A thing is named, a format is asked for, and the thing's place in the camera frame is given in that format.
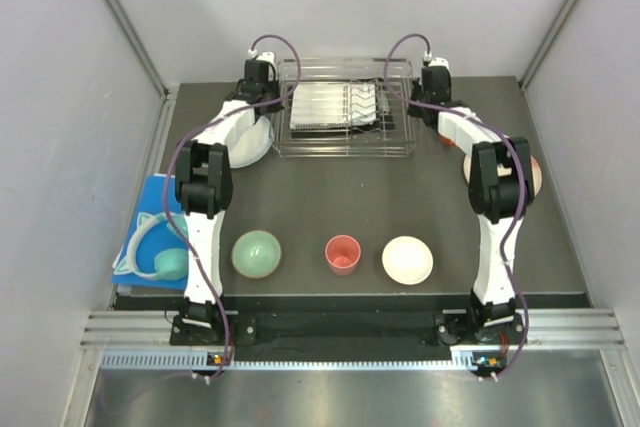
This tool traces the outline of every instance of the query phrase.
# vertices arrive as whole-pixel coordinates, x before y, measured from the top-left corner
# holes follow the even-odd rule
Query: dark table surface
[[[192,127],[213,118],[234,84],[182,84],[168,134],[162,171],[172,149]],[[515,273],[528,293],[582,293],[584,279],[547,175],[527,103],[515,78],[455,78],[454,98],[510,136],[529,139],[542,172],[542,190],[518,237]],[[479,228],[467,200],[462,153],[444,146],[422,124],[408,158],[280,158],[233,172],[234,197],[221,237],[225,294],[450,294],[469,292],[478,271]],[[280,241],[283,258],[271,276],[248,280],[231,265],[243,233],[263,229]],[[334,275],[324,247],[337,234],[354,236],[362,258],[350,277]],[[416,286],[392,281],[382,250],[400,235],[424,241],[433,252],[431,276]]]

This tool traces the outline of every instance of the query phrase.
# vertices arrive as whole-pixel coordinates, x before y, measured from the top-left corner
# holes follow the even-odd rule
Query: blue mat
[[[156,215],[163,211],[162,209],[162,188],[164,186],[165,175],[155,174],[147,177],[142,194],[138,200],[136,211],[127,232],[127,238],[122,249],[122,253],[118,257],[117,268],[122,268],[127,251],[129,241],[135,232],[138,221],[144,220],[149,215]],[[183,213],[180,204],[175,197],[175,181],[172,178],[169,187],[169,208],[171,212]],[[187,250],[186,244],[180,240],[169,228],[167,222],[156,225],[142,239],[138,247],[138,255],[136,261],[142,272],[154,272],[153,260],[156,255],[167,249],[181,248]],[[118,285],[142,285],[146,287],[159,287],[165,289],[184,290],[187,287],[187,277],[179,280],[151,280],[138,277],[136,274],[113,275],[112,282]]]

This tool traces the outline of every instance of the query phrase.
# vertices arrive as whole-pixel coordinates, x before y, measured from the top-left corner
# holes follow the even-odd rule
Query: teal headphones
[[[172,213],[171,217],[180,228],[182,234],[187,236],[187,222],[182,214]],[[164,212],[152,215],[141,212],[138,215],[138,227],[127,245],[126,255],[115,269],[115,275],[135,274],[138,277],[148,280],[179,280],[187,275],[189,271],[189,255],[185,249],[167,249],[160,252],[153,259],[153,269],[155,272],[146,273],[140,270],[136,260],[138,247],[145,235],[156,225],[167,222]],[[171,224],[167,228],[178,235]]]

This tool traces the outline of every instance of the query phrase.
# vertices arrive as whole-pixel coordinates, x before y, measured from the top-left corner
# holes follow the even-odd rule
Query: metal dish rack
[[[271,118],[273,146],[282,157],[407,157],[416,145],[416,119],[382,80],[385,59],[302,59],[303,87],[289,96],[284,110]],[[282,92],[296,78],[294,59],[278,63]],[[392,59],[389,79],[393,89],[411,94],[411,64]],[[304,119],[316,122],[300,122]]]

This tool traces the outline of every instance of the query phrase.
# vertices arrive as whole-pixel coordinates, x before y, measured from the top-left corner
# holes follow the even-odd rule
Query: red cup
[[[329,267],[336,275],[349,275],[356,270],[361,253],[360,244],[349,235],[335,236],[324,249]]]

